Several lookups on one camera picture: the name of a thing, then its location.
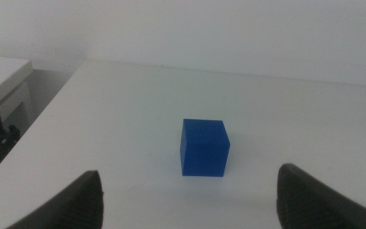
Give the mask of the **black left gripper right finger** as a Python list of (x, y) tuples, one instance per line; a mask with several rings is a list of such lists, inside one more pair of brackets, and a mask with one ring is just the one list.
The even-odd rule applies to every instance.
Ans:
[(366, 207), (291, 163), (278, 171), (276, 212), (282, 228), (366, 229)]

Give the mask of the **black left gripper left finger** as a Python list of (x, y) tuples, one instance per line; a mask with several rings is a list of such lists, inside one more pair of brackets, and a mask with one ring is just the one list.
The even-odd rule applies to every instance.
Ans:
[(102, 184), (99, 173), (89, 170), (10, 228), (102, 228), (102, 225)]

